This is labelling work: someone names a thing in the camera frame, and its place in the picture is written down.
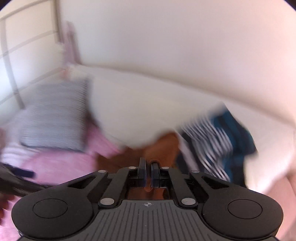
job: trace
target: ribbed surface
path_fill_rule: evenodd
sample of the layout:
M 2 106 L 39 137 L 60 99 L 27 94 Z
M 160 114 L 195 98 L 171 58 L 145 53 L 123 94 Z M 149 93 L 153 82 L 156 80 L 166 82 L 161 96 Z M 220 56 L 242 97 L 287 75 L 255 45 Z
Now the ribbed surface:
M 229 241 L 209 230 L 193 210 L 178 208 L 172 200 L 149 202 L 146 206 L 147 201 L 124 200 L 118 208 L 100 211 L 87 229 L 63 241 Z

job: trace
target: orange-brown cloth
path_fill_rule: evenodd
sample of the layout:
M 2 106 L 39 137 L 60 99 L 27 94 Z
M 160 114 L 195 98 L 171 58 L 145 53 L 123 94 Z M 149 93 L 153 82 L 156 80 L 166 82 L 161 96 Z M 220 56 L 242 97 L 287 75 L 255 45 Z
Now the orange-brown cloth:
M 120 168 L 139 166 L 141 157 L 151 164 L 157 162 L 159 167 L 174 167 L 174 161 L 179 153 L 179 141 L 176 133 L 170 132 L 161 136 L 154 144 L 139 149 L 127 148 L 122 154 L 111 158 L 101 155 L 97 158 L 97 169 L 116 173 Z M 145 188 L 132 188 L 129 190 L 128 199 L 138 200 L 160 200 L 163 198 L 163 189 L 151 188 L 150 180 Z

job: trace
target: hand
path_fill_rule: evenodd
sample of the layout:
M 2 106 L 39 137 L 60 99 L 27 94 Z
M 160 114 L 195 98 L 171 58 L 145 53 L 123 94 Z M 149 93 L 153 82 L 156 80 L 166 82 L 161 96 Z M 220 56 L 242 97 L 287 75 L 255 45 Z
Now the hand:
M 8 201 L 12 201 L 15 197 L 13 195 L 1 194 L 0 193 L 0 224 L 4 218 L 4 209 L 9 209 Z

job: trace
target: white wall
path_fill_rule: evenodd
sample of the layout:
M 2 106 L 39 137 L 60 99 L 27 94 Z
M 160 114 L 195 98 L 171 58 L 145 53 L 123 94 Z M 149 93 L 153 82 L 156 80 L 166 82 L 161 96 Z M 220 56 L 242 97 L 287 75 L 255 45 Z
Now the white wall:
M 58 78 L 54 0 L 12 0 L 0 11 L 0 124 L 25 107 L 36 84 Z
M 283 0 L 61 0 L 83 64 L 200 87 L 296 122 L 296 12 Z

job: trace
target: gray knitted cushion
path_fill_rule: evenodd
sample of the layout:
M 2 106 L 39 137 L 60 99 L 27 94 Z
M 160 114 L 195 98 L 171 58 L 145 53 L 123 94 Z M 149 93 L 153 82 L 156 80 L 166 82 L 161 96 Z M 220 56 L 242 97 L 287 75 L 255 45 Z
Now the gray knitted cushion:
M 22 145 L 83 151 L 87 86 L 87 80 L 38 86 L 20 133 Z

